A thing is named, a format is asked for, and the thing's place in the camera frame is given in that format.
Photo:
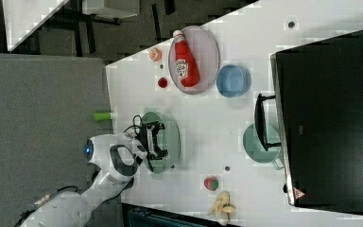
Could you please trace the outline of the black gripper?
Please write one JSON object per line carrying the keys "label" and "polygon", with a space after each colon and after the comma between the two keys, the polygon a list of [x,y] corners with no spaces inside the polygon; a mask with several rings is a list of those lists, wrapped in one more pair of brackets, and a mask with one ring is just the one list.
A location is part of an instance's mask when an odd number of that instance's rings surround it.
{"label": "black gripper", "polygon": [[154,149],[153,142],[153,130],[164,130],[165,126],[162,122],[153,122],[152,124],[145,124],[140,129],[140,142],[143,147],[147,151],[147,159],[148,160],[163,160],[168,156],[167,150],[158,150]]}

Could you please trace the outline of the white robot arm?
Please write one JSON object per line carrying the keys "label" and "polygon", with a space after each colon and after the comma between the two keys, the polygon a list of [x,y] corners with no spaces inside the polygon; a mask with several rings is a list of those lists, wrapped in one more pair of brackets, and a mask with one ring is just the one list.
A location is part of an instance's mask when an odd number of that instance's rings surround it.
{"label": "white robot arm", "polygon": [[99,167],[92,185],[81,194],[63,191],[45,197],[16,227],[85,227],[98,206],[127,189],[141,164],[153,171],[152,162],[167,155],[157,142],[157,135],[165,130],[164,123],[145,123],[138,129],[88,139],[85,158]]}

